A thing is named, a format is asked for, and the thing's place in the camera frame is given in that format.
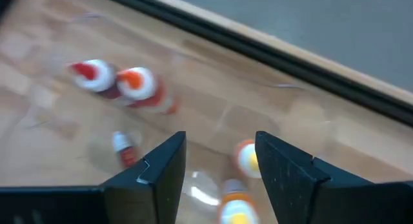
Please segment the large yellow-banded orange bottle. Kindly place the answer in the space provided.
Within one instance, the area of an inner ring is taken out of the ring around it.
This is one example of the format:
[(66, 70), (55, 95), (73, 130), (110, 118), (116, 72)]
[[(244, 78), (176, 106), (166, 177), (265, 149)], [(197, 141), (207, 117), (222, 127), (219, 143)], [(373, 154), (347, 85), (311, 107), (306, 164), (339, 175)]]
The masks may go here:
[(217, 224), (260, 224), (252, 198), (242, 181), (228, 179), (223, 183)]

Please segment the large red-capped dye bottle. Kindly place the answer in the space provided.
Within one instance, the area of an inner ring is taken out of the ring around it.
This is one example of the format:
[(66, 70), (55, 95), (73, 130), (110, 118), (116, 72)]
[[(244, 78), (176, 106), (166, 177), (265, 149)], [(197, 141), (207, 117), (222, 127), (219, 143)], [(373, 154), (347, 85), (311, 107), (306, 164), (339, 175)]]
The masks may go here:
[(74, 83), (84, 90), (106, 99), (117, 99), (121, 93), (117, 87), (116, 70), (101, 59), (89, 59), (68, 66)]

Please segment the large orange-capped dye bottle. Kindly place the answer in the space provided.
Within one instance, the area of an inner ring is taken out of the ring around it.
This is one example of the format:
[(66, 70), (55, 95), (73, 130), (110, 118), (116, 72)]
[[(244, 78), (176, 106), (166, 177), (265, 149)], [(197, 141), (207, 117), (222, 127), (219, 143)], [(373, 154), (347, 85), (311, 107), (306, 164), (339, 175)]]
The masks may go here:
[(131, 108), (156, 114), (177, 112), (178, 99), (164, 79), (145, 67), (134, 67), (117, 73), (117, 87)]

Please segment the small red dye bottle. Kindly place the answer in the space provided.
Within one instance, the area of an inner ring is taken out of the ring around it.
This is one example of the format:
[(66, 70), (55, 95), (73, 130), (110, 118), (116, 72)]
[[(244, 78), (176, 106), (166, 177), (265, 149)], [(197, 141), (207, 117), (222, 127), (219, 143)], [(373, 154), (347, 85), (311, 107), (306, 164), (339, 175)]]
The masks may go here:
[(120, 131), (113, 132), (112, 146), (123, 168), (130, 168), (139, 161), (135, 143), (128, 134)]

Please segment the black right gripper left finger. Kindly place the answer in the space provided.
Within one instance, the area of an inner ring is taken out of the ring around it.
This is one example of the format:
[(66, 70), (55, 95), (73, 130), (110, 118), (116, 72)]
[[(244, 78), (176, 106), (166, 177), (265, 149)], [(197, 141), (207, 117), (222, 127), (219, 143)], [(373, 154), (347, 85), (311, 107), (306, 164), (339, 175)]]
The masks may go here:
[(186, 133), (100, 185), (0, 187), (0, 224), (175, 224)]

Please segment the clear plastic bin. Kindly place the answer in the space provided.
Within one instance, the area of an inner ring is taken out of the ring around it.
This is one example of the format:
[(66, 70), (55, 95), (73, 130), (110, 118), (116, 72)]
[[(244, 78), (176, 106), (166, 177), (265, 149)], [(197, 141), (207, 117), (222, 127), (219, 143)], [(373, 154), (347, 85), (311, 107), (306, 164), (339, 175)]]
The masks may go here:
[[(122, 107), (72, 82), (69, 63), (104, 59), (147, 67), (177, 96), (175, 114)], [(129, 136), (142, 156), (174, 132), (187, 137), (177, 224), (215, 224), (236, 145), (265, 130), (319, 155), (331, 135), (318, 93), (245, 59), (169, 45), (107, 17), (46, 12), (7, 19), (0, 32), (0, 186), (92, 185), (121, 171), (111, 140)]]

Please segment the large orange yellow-tipped bottle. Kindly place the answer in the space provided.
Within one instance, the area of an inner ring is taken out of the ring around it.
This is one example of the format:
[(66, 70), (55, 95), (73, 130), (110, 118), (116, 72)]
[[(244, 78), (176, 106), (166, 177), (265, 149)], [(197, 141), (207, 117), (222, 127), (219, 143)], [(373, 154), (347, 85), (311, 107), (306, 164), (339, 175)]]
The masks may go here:
[(237, 144), (234, 150), (234, 162), (245, 177), (261, 179), (253, 139), (247, 139)]

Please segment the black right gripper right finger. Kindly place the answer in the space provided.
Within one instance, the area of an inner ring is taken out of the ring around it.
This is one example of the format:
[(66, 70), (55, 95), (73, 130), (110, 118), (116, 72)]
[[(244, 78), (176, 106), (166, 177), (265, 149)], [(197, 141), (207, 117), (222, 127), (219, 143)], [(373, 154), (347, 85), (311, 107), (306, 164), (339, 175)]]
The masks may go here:
[(373, 183), (265, 131), (255, 148), (279, 224), (413, 224), (413, 181)]

